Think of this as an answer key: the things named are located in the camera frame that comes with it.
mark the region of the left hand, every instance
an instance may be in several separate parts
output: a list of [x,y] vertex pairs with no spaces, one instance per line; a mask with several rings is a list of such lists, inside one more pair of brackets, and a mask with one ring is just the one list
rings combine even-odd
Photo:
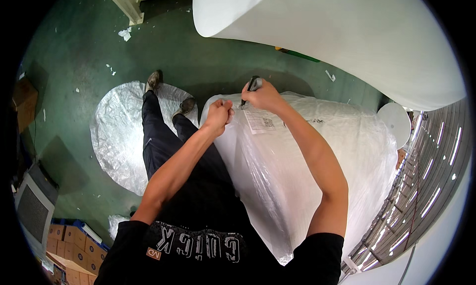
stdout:
[[231,108],[231,100],[218,99],[210,104],[207,120],[203,124],[204,128],[210,129],[215,137],[219,137],[225,132],[225,125],[231,122],[235,111]]

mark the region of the green floor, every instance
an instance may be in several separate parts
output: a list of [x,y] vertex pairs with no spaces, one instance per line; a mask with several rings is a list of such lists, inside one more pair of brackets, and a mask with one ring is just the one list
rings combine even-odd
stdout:
[[[166,83],[197,98],[199,110],[212,95],[241,92],[252,75],[268,79],[280,92],[343,103],[350,99],[350,104],[374,111],[386,100],[364,81],[324,62],[262,44],[203,38],[187,12],[191,7],[192,0],[142,2],[144,23],[134,26],[125,42],[117,33],[128,27],[128,18],[111,0],[59,0],[33,36],[19,70],[39,90],[37,127],[31,124],[23,136],[34,142],[60,186],[54,217],[87,222],[107,244],[112,243],[108,216],[128,215],[140,203],[139,196],[101,170],[91,146],[94,109],[115,86],[145,82],[160,68]],[[114,76],[106,64],[116,71]]]

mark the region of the person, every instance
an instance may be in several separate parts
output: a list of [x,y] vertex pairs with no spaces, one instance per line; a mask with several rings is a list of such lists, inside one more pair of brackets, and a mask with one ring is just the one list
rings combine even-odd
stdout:
[[323,193],[306,239],[294,250],[294,258],[282,266],[251,225],[213,145],[235,114],[232,102],[219,99],[212,103],[205,123],[197,129],[185,117],[195,100],[185,100],[172,119],[175,135],[164,123],[154,93],[161,78],[159,71],[151,74],[143,96],[143,157],[149,183],[130,221],[119,224],[95,284],[211,279],[220,274],[233,276],[232,280],[249,279],[254,271],[274,278],[311,275],[320,284],[337,284],[348,186],[325,139],[271,83],[263,80],[254,92],[248,92],[247,85],[243,88],[243,100],[284,121]]

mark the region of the vent grille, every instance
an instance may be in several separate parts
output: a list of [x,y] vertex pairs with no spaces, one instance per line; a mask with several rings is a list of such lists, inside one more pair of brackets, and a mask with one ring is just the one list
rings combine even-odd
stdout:
[[28,184],[23,191],[18,204],[18,218],[25,228],[43,244],[43,231],[45,228],[48,209],[32,192]]

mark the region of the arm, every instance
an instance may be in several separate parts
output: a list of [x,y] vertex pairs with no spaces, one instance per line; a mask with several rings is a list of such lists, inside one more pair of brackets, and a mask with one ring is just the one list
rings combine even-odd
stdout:
[[307,167],[322,190],[321,204],[314,212],[307,236],[316,233],[333,233],[342,237],[346,233],[348,186],[334,152],[326,140],[296,112],[269,82],[263,80],[260,89],[241,93],[243,100],[280,117],[299,146]]
[[142,221],[149,225],[154,221],[162,205],[187,181],[206,149],[223,134],[225,125],[235,114],[231,107],[231,101],[223,102],[221,99],[210,105],[205,124],[152,175],[131,221]]

